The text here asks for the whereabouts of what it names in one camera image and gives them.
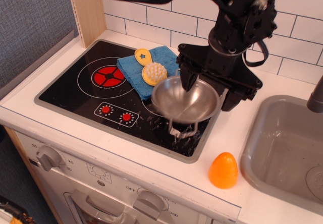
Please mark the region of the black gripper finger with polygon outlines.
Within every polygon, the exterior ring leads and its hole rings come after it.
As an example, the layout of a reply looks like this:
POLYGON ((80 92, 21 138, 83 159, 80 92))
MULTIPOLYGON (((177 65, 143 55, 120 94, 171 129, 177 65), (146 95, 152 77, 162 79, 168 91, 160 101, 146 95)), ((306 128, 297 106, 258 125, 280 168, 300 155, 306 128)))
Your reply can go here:
POLYGON ((180 79, 183 89, 188 92, 193 87, 198 77, 198 72, 195 68, 181 66, 180 67, 180 79))
POLYGON ((248 98, 248 89, 246 87, 232 87, 224 90, 224 101, 222 104, 222 111, 231 111, 240 101, 248 98))

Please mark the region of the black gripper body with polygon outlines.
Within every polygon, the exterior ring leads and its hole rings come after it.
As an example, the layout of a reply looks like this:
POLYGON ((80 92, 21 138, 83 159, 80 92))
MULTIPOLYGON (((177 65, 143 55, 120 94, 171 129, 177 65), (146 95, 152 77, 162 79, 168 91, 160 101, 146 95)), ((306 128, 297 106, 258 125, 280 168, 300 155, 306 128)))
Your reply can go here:
POLYGON ((198 76, 208 84, 218 83, 225 88, 246 87, 248 98, 252 100, 263 83, 245 65, 242 53, 218 52, 212 46, 182 43, 178 46, 179 67, 195 68, 198 76))

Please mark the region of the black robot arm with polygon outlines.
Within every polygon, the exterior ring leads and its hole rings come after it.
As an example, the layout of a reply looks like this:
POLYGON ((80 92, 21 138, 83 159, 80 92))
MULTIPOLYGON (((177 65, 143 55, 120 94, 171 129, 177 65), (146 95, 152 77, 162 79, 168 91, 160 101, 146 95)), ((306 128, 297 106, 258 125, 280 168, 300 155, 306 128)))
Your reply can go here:
POLYGON ((277 26, 275 0, 212 0, 219 7, 207 46, 180 44, 177 63, 182 87, 189 91, 197 78, 224 94, 223 111, 232 110, 240 101, 253 99, 262 82, 251 72, 263 61, 249 62, 247 49, 258 44, 265 59, 264 39, 277 26))

